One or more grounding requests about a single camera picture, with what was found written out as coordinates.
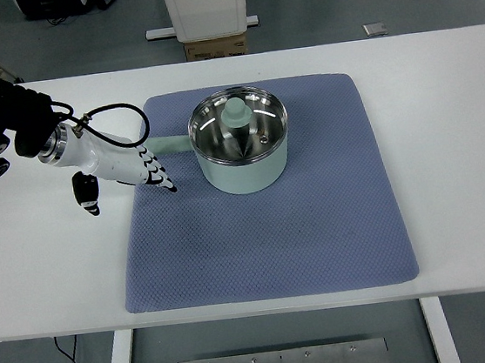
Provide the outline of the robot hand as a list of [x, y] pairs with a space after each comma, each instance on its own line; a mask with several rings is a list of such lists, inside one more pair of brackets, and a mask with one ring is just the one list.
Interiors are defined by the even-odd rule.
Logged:
[[143, 145], [123, 147], [113, 144], [116, 137], [102, 139], [86, 129], [74, 132], [68, 124], [60, 124], [38, 154], [39, 161], [55, 167], [75, 166], [72, 177], [75, 199], [91, 215], [97, 216], [98, 181], [116, 181], [124, 185], [156, 185], [170, 192], [177, 187], [158, 162], [157, 157]]

